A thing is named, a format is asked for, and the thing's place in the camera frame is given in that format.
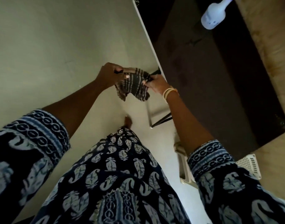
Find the hand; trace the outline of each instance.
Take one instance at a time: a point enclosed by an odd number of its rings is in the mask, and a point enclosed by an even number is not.
[[[97,81],[98,85],[103,90],[105,90],[113,86],[118,81],[128,79],[130,77],[129,75],[123,74],[123,70],[124,70],[123,67],[117,64],[106,63],[104,64],[104,66],[101,67],[95,81]]]
[[[151,78],[153,81],[143,81],[142,83],[154,90],[156,93],[160,93],[162,95],[166,89],[170,88],[170,85],[165,81],[162,75],[151,75]]]

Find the dress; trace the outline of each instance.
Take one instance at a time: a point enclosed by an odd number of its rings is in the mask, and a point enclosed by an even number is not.
[[[69,148],[64,125],[40,109],[0,131],[3,223],[13,221]],[[285,205],[238,167],[217,140],[198,148],[188,164],[213,223],[285,221]],[[121,127],[101,139],[59,179],[32,223],[190,221],[150,151],[133,131]]]

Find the table top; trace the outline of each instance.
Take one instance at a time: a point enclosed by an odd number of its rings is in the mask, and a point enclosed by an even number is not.
[[[137,10],[167,81],[240,159],[283,134],[285,115],[236,3],[215,29],[196,30],[219,1],[138,0]]]

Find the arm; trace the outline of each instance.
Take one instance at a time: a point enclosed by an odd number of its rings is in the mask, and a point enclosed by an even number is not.
[[[114,73],[121,70],[120,66],[107,63],[87,86],[0,130],[0,220],[3,223],[11,223],[47,180],[70,148],[69,136],[79,127],[98,95],[128,76]]]
[[[169,88],[163,76],[144,82],[155,92]],[[177,92],[167,96],[187,163],[213,223],[285,223],[285,205],[266,191],[246,169],[237,166],[218,140],[196,120]]]

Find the bottle neck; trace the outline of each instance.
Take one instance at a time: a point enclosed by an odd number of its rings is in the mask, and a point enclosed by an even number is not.
[[[226,7],[231,3],[232,0],[222,0],[221,3],[219,3],[219,7],[223,10],[226,9]]]

